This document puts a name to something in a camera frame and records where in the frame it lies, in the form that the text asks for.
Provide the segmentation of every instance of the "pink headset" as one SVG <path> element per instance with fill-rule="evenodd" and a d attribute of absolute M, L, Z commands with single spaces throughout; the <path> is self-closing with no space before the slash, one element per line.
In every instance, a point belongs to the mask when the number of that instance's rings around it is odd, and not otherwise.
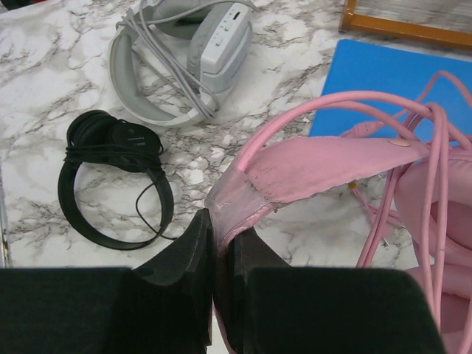
<path fill-rule="evenodd" d="M 469 90 L 452 74 L 438 72 L 416 101 L 376 91 L 347 91 L 308 101 L 264 124 L 241 148 L 206 199 L 218 259 L 236 235 L 270 212 L 349 183 L 372 219 L 357 266 L 371 264 L 386 234 L 386 223 L 400 225 L 401 220 L 412 235 L 420 265 L 407 272 L 424 290 L 447 351 L 472 354 L 472 142 L 448 121 L 438 104 L 420 103 L 439 76 L 454 83 L 472 108 Z M 390 116 L 359 100 L 384 101 L 404 110 Z M 323 108 L 359 111 L 379 122 L 357 125 L 342 136 L 295 137 L 265 146 L 293 119 Z M 405 121 L 398 122 L 405 113 Z M 424 118 L 434 124 L 431 142 L 421 142 L 414 134 Z M 363 137 L 383 125 L 394 128 L 398 138 Z M 383 171 L 388 171 L 386 186 L 376 209 L 351 182 Z M 393 199 L 398 212 L 390 211 Z M 225 337 L 222 264 L 217 261 L 215 307 Z"/>

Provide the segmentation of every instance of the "orange wooden frame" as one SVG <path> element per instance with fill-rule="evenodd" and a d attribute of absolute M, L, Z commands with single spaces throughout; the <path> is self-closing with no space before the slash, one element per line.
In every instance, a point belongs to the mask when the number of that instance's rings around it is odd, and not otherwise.
<path fill-rule="evenodd" d="M 439 44 L 442 46 L 472 49 L 472 33 L 357 15 L 355 14 L 356 5 L 357 0 L 346 0 L 341 23 L 339 25 L 341 32 L 360 30 L 379 35 L 391 35 L 397 38 L 407 38 L 415 41 Z"/>

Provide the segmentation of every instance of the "marble countertop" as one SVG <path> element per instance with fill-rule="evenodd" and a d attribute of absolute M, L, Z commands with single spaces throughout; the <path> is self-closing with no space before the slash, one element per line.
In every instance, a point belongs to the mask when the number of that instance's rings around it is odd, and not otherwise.
<path fill-rule="evenodd" d="M 7 261 L 14 267 L 135 267 L 165 248 L 157 240 L 137 251 L 114 251 L 88 242 L 64 218 L 57 182 L 66 130 L 84 111 L 100 108 L 136 122 L 119 104 L 106 63 L 114 25 L 136 1 L 48 0 L 0 15 L 0 154 L 7 212 Z M 466 54 L 402 41 L 338 32 L 340 0 L 257 0 L 251 53 L 241 81 L 214 124 L 179 130 L 153 128 L 165 146 L 162 157 L 176 200 L 167 236 L 178 236 L 218 176 L 255 129 L 281 111 L 322 90 L 336 42 L 357 38 L 417 52 L 470 60 Z M 173 92 L 146 76 L 144 90 L 169 105 Z M 311 115 L 298 119 L 278 139 L 306 135 Z M 136 216 L 134 199 L 146 176 L 104 166 L 82 167 L 77 197 L 83 214 L 103 232 L 121 239 L 151 233 Z M 361 189 L 379 201 L 384 180 Z M 147 193 L 141 209 L 159 222 L 157 196 Z M 281 209 L 257 225 L 263 239 L 295 266 L 354 266 L 369 231 L 362 205 L 346 187 Z M 374 264 L 416 265 L 407 232 L 397 229 Z M 210 353 L 225 353 L 215 336 Z"/>

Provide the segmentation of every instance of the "gray headphones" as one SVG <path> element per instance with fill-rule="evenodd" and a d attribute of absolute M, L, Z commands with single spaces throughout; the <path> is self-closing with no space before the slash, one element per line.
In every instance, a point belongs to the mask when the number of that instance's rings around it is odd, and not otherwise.
<path fill-rule="evenodd" d="M 151 4 L 141 0 L 139 9 L 129 10 L 117 24 L 108 61 L 114 91 L 131 114 L 150 124 L 180 127 L 213 118 L 240 76 L 251 43 L 251 12 L 257 8 L 238 0 L 148 1 Z M 186 68 L 173 57 L 151 25 L 166 35 L 190 40 Z M 178 87 L 133 50 L 138 38 L 174 76 Z M 139 92 L 133 54 L 186 96 L 193 108 L 175 117 L 151 103 Z"/>

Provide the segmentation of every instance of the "blue mat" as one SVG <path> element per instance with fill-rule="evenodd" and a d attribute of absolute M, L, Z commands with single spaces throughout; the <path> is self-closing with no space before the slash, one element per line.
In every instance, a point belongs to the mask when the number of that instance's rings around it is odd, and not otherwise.
<path fill-rule="evenodd" d="M 472 62 L 442 58 L 391 49 L 360 41 L 338 42 L 322 95 L 349 90 L 376 90 L 415 100 L 431 77 L 439 70 L 456 75 L 472 91 Z M 472 110 L 455 86 L 440 78 L 425 102 L 436 102 L 447 112 L 449 120 L 462 132 L 472 134 Z M 363 101 L 389 114 L 401 108 L 387 103 Z M 352 111 L 326 109 L 315 113 L 310 136 L 338 136 L 355 124 L 374 120 Z M 426 119 L 415 130 L 423 141 L 431 140 L 433 125 Z M 384 127 L 372 136 L 393 137 L 397 134 Z"/>

